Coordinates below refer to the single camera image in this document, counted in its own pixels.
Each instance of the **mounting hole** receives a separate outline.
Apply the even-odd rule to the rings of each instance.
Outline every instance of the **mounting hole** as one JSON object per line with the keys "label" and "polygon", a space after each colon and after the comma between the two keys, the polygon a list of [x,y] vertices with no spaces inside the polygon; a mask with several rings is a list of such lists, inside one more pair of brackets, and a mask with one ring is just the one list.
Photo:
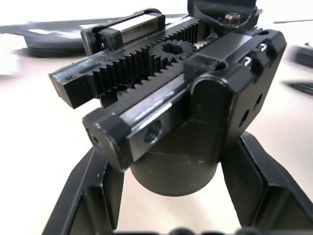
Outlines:
{"label": "mounting hole", "polygon": [[152,122],[146,132],[143,141],[145,143],[153,144],[157,141],[159,135],[162,133],[161,131],[162,122],[160,120],[156,120]]}
{"label": "mounting hole", "polygon": [[121,86],[118,86],[117,87],[117,90],[119,92],[123,92],[123,91],[126,91],[128,89],[128,86],[127,85],[121,85]]}
{"label": "mounting hole", "polygon": [[217,66],[214,68],[214,70],[223,70],[225,68],[226,68],[226,63],[218,62]]}
{"label": "mounting hole", "polygon": [[67,76],[65,79],[67,80],[67,81],[71,81],[71,80],[73,80],[75,78],[75,75],[70,75],[70,76]]}
{"label": "mounting hole", "polygon": [[239,127],[242,126],[242,124],[246,121],[246,118],[248,117],[249,115],[249,109],[245,112],[243,118],[241,119],[240,123],[239,123]]}
{"label": "mounting hole", "polygon": [[255,110],[256,107],[258,107],[259,103],[261,102],[261,100],[262,100],[262,95],[263,95],[263,94],[260,94],[259,98],[258,98],[257,101],[255,102],[255,105],[254,105],[253,110]]}
{"label": "mounting hole", "polygon": [[166,53],[171,53],[174,55],[179,55],[179,54],[184,53],[181,46],[173,45],[171,43],[163,45],[162,50]]}
{"label": "mounting hole", "polygon": [[92,136],[92,138],[96,143],[99,143],[98,139],[95,136]]}
{"label": "mounting hole", "polygon": [[261,33],[259,33],[259,35],[267,35],[267,34],[269,34],[269,32],[267,30],[264,30]]}

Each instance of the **black metal housing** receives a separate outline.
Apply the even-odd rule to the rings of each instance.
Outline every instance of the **black metal housing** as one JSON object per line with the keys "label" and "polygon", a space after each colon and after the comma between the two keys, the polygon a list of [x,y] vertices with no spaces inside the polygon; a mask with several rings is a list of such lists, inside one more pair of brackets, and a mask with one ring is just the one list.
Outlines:
{"label": "black metal housing", "polygon": [[[305,230],[305,235],[312,234],[312,202],[253,135],[245,132],[239,138],[222,161],[222,168],[240,224],[263,231],[246,228],[237,234],[302,235]],[[110,168],[92,148],[71,172],[43,234],[113,233],[117,227],[123,179],[124,173]]]}
{"label": "black metal housing", "polygon": [[[252,29],[258,22],[259,13],[256,0],[188,0],[188,13],[206,22],[218,36],[235,29]],[[239,24],[229,24],[224,21],[229,13],[239,13]]]}
{"label": "black metal housing", "polygon": [[[260,49],[261,44],[267,48]],[[233,146],[260,112],[285,47],[278,31],[251,35],[236,31],[184,64],[184,77],[193,82],[190,119],[195,133],[206,136],[203,153],[213,162],[220,161],[221,153]],[[252,59],[250,66],[243,63],[245,57]]]}

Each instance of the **black cylinder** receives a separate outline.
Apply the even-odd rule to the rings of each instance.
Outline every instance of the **black cylinder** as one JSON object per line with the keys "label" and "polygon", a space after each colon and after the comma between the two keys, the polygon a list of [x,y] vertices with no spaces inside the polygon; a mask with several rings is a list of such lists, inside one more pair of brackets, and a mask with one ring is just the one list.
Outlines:
{"label": "black cylinder", "polygon": [[181,126],[132,164],[131,171],[141,185],[160,195],[184,196],[211,181],[217,164],[191,147],[199,140],[191,134],[193,127]]}

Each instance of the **black plastic part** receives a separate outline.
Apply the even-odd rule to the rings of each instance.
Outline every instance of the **black plastic part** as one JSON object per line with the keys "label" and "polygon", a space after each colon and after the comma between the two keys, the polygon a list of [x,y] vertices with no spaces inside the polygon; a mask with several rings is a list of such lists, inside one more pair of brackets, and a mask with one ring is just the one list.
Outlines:
{"label": "black plastic part", "polygon": [[313,230],[312,202],[253,135],[242,134],[222,168],[242,227]]}
{"label": "black plastic part", "polygon": [[106,28],[98,33],[100,41],[103,43],[104,48],[115,50],[123,46],[122,34],[120,31],[113,28]]}
{"label": "black plastic part", "polygon": [[75,81],[75,75],[66,76],[62,80],[54,79],[52,74],[49,76],[58,96],[73,109],[94,98],[92,90],[86,89],[89,88],[89,76],[82,77],[80,82]]}
{"label": "black plastic part", "polygon": [[166,15],[160,15],[157,13],[150,13],[150,15],[157,16],[157,28],[159,30],[165,28]]}
{"label": "black plastic part", "polygon": [[83,118],[84,127],[96,151],[117,171],[124,172],[133,162],[126,137],[131,128],[109,109],[97,108]]}
{"label": "black plastic part", "polygon": [[[188,13],[206,22],[218,36],[235,29],[252,29],[258,22],[259,13],[255,5],[256,0],[188,0]],[[225,15],[239,13],[241,23],[237,25],[224,23]]]}
{"label": "black plastic part", "polygon": [[84,29],[81,31],[81,36],[83,39],[83,44],[84,44],[84,48],[86,51],[87,56],[93,55],[97,52],[102,51],[103,49],[101,48],[101,42],[99,41],[99,39],[97,38],[97,34],[98,32],[100,32],[103,29],[106,29],[114,24],[118,24],[127,20],[130,20],[132,18],[144,15],[144,14],[149,14],[149,13],[159,13],[161,14],[161,12],[157,9],[154,8],[148,8],[142,11],[138,11],[135,12],[134,14],[130,15],[130,16],[126,16],[126,17],[121,17],[121,18],[117,18],[111,22],[102,24],[101,26],[95,26],[89,29]]}
{"label": "black plastic part", "polygon": [[296,91],[313,95],[313,82],[284,82],[284,84]]}
{"label": "black plastic part", "polygon": [[[197,130],[206,136],[201,147],[211,161],[219,162],[260,112],[285,47],[278,31],[253,37],[232,32],[184,64],[184,77],[192,81],[190,119],[203,123]],[[251,68],[241,62],[246,56]]]}
{"label": "black plastic part", "polygon": [[295,61],[298,64],[313,68],[313,46],[307,43],[303,47],[297,47]]}
{"label": "black plastic part", "polygon": [[92,148],[73,169],[44,235],[111,234],[117,227],[124,173]]}

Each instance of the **gear teeth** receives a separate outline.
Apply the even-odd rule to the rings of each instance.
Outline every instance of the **gear teeth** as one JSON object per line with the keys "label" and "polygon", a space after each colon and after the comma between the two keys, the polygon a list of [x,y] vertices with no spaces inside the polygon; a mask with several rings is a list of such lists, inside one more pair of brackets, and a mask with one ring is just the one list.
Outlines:
{"label": "gear teeth", "polygon": [[177,61],[175,63],[172,63],[168,66],[166,66],[164,69],[161,69],[159,72],[155,72],[153,76],[149,76],[148,79],[149,80],[158,80],[160,79],[162,76],[164,76],[167,72],[169,72],[170,70],[174,70],[175,72],[177,72],[178,74],[182,73],[182,69],[183,69],[183,66],[182,66],[182,60],[180,61]]}
{"label": "gear teeth", "polygon": [[127,89],[127,92],[130,94],[130,93],[134,92],[136,89],[138,89],[140,86],[142,86],[142,85],[140,85],[140,84],[134,84],[133,87],[129,87],[129,88]]}
{"label": "gear teeth", "polygon": [[103,66],[86,74],[91,75],[89,82],[93,93],[95,96],[99,96],[100,94],[112,92],[121,85],[135,87],[135,84],[143,83],[144,79],[149,80],[148,76],[155,77],[155,72],[160,72],[172,63],[187,58],[189,53],[170,58],[164,56],[165,53],[158,55],[151,50],[166,43],[166,41],[174,43],[182,40],[184,43],[181,45],[190,47],[189,43],[197,41],[197,31],[198,22],[193,22],[177,31],[166,32],[164,38],[149,42],[147,46],[127,49],[126,55],[119,59],[111,60],[111,58],[103,56]]}
{"label": "gear teeth", "polygon": [[[168,44],[172,44],[172,47],[170,47],[169,50],[174,50],[174,47],[179,46],[182,49],[182,53],[174,54],[171,52],[164,52],[164,46]],[[152,74],[153,71],[160,72],[161,69],[166,68],[166,66],[171,65],[178,60],[183,60],[189,57],[195,51],[197,51],[197,48],[187,41],[184,42],[182,40],[172,40],[158,43],[156,46],[150,48],[150,74]]]}
{"label": "gear teeth", "polygon": [[216,37],[216,38],[212,38],[212,39],[210,39],[206,44],[203,44],[201,47],[199,47],[199,49],[198,50],[201,50],[201,49],[203,49],[203,48],[205,48],[205,47],[207,47],[207,46],[209,46],[209,45],[211,45],[212,43],[214,43],[215,41],[217,41],[218,40],[218,38]]}

